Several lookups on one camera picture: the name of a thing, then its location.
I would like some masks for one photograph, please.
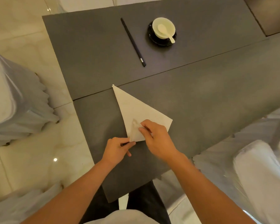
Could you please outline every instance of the spoon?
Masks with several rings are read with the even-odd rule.
[[[171,37],[171,36],[168,34],[167,28],[165,27],[164,24],[162,24],[162,23],[159,24],[159,25],[158,25],[158,30],[159,30],[159,32],[161,32],[162,34],[165,34],[165,35],[170,39],[171,43],[175,43],[174,38]]]

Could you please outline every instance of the person's leg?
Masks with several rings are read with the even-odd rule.
[[[171,224],[167,210],[153,181],[129,193],[127,209],[141,211],[160,224]]]
[[[118,200],[108,203],[103,187],[100,186],[79,224],[105,218],[117,210],[119,210]]]

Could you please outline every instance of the person's left arm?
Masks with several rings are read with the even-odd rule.
[[[101,161],[22,224],[78,224],[108,173],[125,154],[131,156],[128,150],[136,143],[121,146],[127,142],[129,138],[109,139]]]

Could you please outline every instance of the white bowl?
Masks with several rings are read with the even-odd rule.
[[[168,20],[167,18],[159,17],[159,18],[156,18],[153,21],[153,31],[158,38],[160,38],[160,39],[167,39],[168,38],[166,35],[164,35],[163,33],[161,33],[158,30],[158,25],[159,24],[163,24],[166,27],[169,35],[171,35],[171,37],[173,37],[173,35],[175,34],[174,24],[170,20]]]

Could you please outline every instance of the black plate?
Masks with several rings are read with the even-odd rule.
[[[156,36],[156,34],[153,31],[153,23],[151,22],[148,26],[148,37],[151,39],[151,41],[153,41],[155,44],[159,45],[159,46],[170,46],[172,45],[171,41],[169,38],[167,39],[161,39],[159,37]],[[172,36],[173,39],[176,41],[176,32],[175,34]]]

